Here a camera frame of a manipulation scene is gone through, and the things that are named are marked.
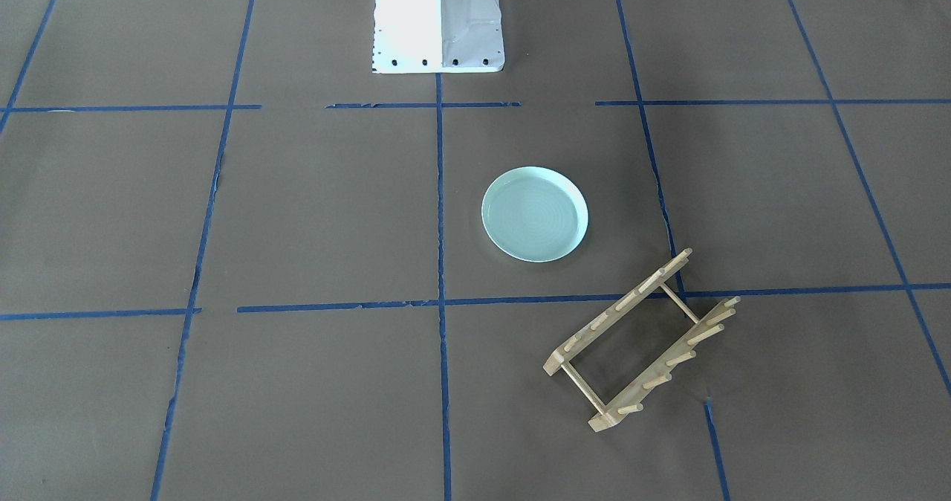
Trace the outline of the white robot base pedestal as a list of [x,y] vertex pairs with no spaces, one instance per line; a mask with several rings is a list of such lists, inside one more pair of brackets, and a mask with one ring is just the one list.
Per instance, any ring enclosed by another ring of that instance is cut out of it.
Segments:
[[374,0],[376,74],[475,74],[504,66],[499,0]]

